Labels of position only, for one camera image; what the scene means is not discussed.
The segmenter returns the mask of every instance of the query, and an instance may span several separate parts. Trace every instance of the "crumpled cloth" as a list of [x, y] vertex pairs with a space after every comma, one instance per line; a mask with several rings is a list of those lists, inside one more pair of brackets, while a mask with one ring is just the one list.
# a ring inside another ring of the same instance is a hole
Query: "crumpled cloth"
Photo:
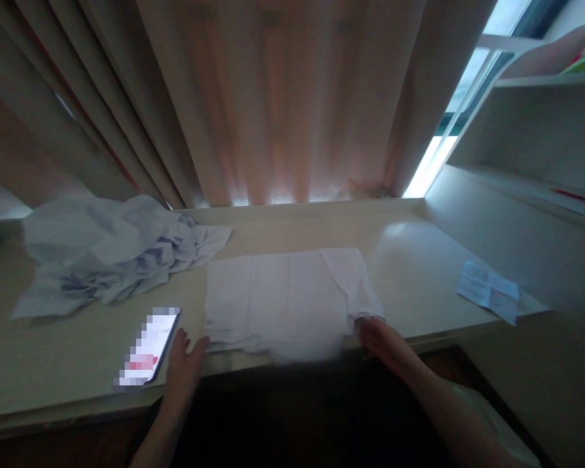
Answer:
[[107, 304], [143, 293], [210, 261], [232, 231], [197, 225], [147, 195], [51, 201], [22, 224], [38, 266], [12, 318], [67, 315], [96, 299]]

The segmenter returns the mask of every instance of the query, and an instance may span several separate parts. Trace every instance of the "shelf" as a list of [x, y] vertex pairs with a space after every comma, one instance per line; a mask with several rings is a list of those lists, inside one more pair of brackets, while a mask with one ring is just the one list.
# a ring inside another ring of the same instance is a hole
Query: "shelf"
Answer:
[[537, 205], [551, 214], [585, 227], [585, 201], [553, 192], [551, 189], [580, 192], [583, 196], [585, 192], [484, 164], [462, 166], [459, 169], [506, 195]]
[[547, 75], [523, 78], [505, 78], [496, 82], [495, 88], [528, 88], [541, 86], [580, 86], [585, 85], [585, 71], [568, 75]]

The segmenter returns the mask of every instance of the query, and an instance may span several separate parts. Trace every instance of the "window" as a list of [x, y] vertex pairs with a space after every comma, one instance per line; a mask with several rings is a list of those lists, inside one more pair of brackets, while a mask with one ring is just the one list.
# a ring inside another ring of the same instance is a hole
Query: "window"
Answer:
[[[498, 0], [483, 34], [542, 39], [567, 1]], [[513, 56], [510, 51], [474, 50], [404, 198], [426, 195], [476, 105]]]

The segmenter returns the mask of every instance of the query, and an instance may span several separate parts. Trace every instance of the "white fabric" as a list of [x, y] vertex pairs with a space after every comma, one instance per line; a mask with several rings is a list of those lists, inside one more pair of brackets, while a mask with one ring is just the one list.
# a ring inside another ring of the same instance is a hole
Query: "white fabric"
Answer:
[[169, 274], [208, 262], [231, 229], [199, 226], [140, 195], [51, 201], [23, 221], [28, 253], [39, 262], [12, 318], [66, 315], [166, 283]]
[[279, 362], [336, 356], [359, 317], [382, 317], [356, 248], [246, 255], [208, 265], [209, 351], [269, 350]]

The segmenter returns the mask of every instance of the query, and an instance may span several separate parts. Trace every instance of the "pixelated screen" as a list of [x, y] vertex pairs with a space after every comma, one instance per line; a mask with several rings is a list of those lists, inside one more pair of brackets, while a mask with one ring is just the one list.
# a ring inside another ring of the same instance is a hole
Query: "pixelated screen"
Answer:
[[130, 346], [130, 354], [125, 355], [124, 368], [120, 370], [120, 377], [115, 379], [115, 385], [144, 385], [155, 377], [163, 358], [165, 344], [179, 314], [179, 307], [152, 308], [152, 315], [148, 315], [147, 323], [141, 325], [136, 345]]

